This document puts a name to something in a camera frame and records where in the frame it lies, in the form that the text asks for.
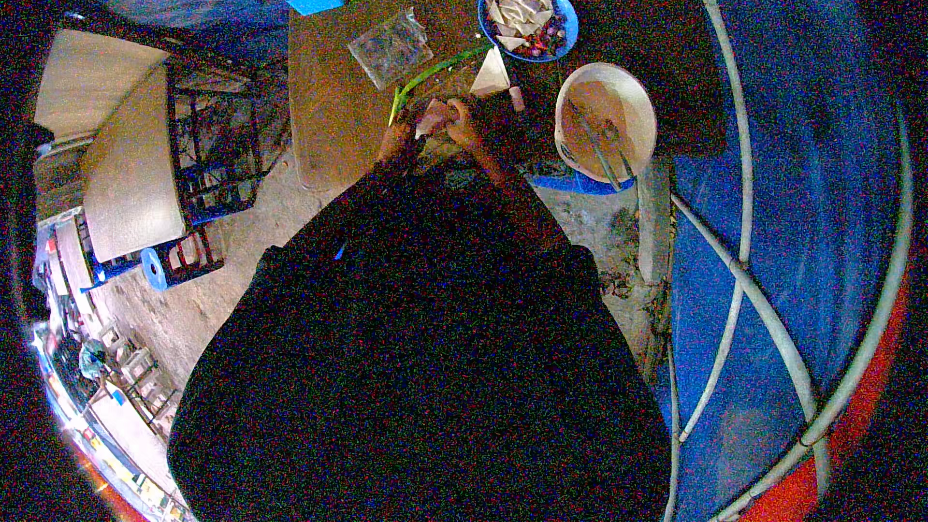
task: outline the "blue stool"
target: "blue stool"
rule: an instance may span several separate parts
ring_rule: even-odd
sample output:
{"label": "blue stool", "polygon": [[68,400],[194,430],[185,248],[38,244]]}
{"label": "blue stool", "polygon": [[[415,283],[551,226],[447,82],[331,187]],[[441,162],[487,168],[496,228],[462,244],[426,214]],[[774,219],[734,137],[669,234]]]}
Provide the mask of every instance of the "blue stool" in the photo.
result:
{"label": "blue stool", "polygon": [[[193,242],[194,258],[184,250],[184,243],[188,241]],[[172,256],[178,262],[178,266],[174,265]],[[142,250],[142,271],[148,283],[157,291],[165,291],[172,286],[218,271],[225,264],[222,259],[216,259],[210,250],[206,231],[202,227],[194,229],[184,238]]]}

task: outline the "person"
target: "person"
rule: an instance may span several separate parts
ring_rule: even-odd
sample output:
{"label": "person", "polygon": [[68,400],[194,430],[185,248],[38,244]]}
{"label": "person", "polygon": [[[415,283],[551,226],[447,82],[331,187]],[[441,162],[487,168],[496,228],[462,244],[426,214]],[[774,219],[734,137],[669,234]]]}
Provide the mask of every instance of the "person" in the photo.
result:
{"label": "person", "polygon": [[107,348],[99,339],[88,338],[81,343],[81,350],[77,354],[77,366],[81,370],[81,375],[91,381],[99,383],[100,389],[112,397],[110,389],[107,388]]}
{"label": "person", "polygon": [[411,122],[389,127],[204,350],[168,446],[202,522],[663,513],[669,435],[590,252],[479,108],[447,109],[464,154],[409,176]]}

